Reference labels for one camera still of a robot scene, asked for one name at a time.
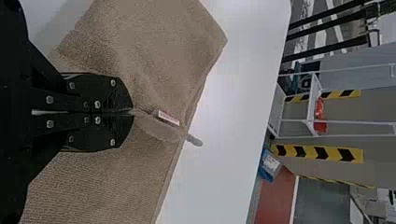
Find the floor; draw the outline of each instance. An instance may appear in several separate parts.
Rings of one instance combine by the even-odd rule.
[[[256,213],[256,224],[289,224],[296,176],[286,167],[276,177],[274,183],[262,181],[260,202]]]

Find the screw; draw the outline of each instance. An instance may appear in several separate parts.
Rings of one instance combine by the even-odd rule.
[[[55,126],[55,123],[53,122],[53,120],[47,120],[47,128],[51,129],[53,128],[53,126]]]
[[[102,120],[100,119],[100,117],[96,117],[95,118],[95,124],[100,124]]]
[[[52,105],[53,104],[53,97],[52,96],[47,96],[46,97],[46,102],[48,105]]]
[[[100,106],[101,106],[100,102],[99,102],[99,101],[95,101],[95,108],[96,108],[96,109],[99,109]]]
[[[76,84],[74,82],[69,82],[69,89],[73,90],[76,88]]]

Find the white surface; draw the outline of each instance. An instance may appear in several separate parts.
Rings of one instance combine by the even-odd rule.
[[[208,76],[157,223],[245,223],[290,0],[202,0],[229,42]]]

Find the yellow and black striped barrier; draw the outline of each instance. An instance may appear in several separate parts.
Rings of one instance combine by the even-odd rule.
[[[346,91],[326,91],[323,92],[320,97],[324,100],[331,100],[331,99],[345,99],[345,98],[352,98],[352,97],[359,97],[361,96],[361,90],[346,90]],[[309,99],[308,94],[298,94],[293,96],[288,96],[285,99],[285,102],[303,102]]]
[[[324,161],[344,161],[363,163],[363,150],[353,147],[296,146],[272,144],[274,155],[284,157],[299,157]]]
[[[300,177],[313,179],[313,180],[317,180],[317,181],[324,181],[324,182],[328,182],[328,183],[334,183],[334,184],[346,184],[346,185],[356,186],[356,187],[365,188],[365,189],[375,189],[375,186],[357,184],[357,183],[354,183],[351,181],[345,181],[345,180],[322,179],[322,178],[317,178],[317,177],[313,177],[313,176],[305,176],[305,175],[300,175]]]

